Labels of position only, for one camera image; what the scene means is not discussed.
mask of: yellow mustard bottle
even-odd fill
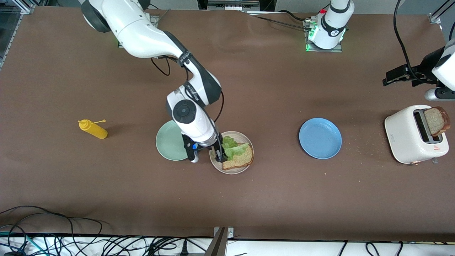
[[[97,123],[106,122],[105,119],[98,122],[92,122],[88,119],[84,119],[78,122],[79,128],[81,128],[82,131],[88,132],[91,135],[100,139],[104,139],[107,137],[107,131],[103,129],[101,126],[97,125]]]

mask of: plate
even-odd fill
[[[168,160],[180,161],[188,158],[183,146],[182,130],[172,120],[161,126],[156,143],[158,152]]]
[[[250,143],[251,149],[253,151],[253,157],[254,157],[253,144],[248,139],[248,137],[246,137],[244,134],[239,133],[239,132],[230,131],[230,132],[223,132],[221,135],[223,137],[229,136],[229,137],[233,138],[237,143]],[[239,173],[243,172],[244,170],[248,169],[248,167],[250,166],[250,165],[247,165],[247,166],[240,167],[240,168],[223,170],[223,164],[220,163],[220,162],[217,162],[215,160],[215,153],[213,152],[213,150],[210,150],[209,153],[210,153],[210,162],[212,162],[213,166],[215,166],[215,168],[218,171],[220,171],[220,172],[222,172],[224,174],[239,174]]]
[[[298,134],[300,145],[317,159],[334,157],[341,149],[341,133],[331,121],[313,118],[306,121]]]

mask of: white plate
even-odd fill
[[[253,151],[253,157],[254,157],[253,144],[248,139],[248,137],[246,137],[242,133],[233,132],[233,131],[223,132],[221,135],[223,137],[229,136],[229,137],[233,138],[237,143],[249,143],[250,146],[251,146],[251,150]],[[213,166],[215,166],[215,168],[218,171],[220,171],[222,173],[225,173],[225,174],[239,174],[239,173],[243,172],[244,170],[248,169],[248,167],[250,166],[250,165],[247,165],[245,167],[234,168],[234,169],[229,169],[229,170],[223,170],[223,164],[220,163],[220,162],[217,162],[215,160],[215,153],[213,153],[213,150],[210,150],[209,154],[210,154],[210,161],[212,162]]]

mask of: bread slice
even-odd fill
[[[450,128],[449,115],[443,108],[429,108],[424,111],[424,115],[430,128],[431,136],[439,136]]]
[[[245,167],[253,163],[253,149],[248,145],[247,150],[242,155],[235,155],[232,160],[223,163],[223,170]]]

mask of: green plate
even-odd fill
[[[182,131],[172,120],[161,126],[156,143],[158,152],[168,160],[180,161],[188,158],[183,146]]]

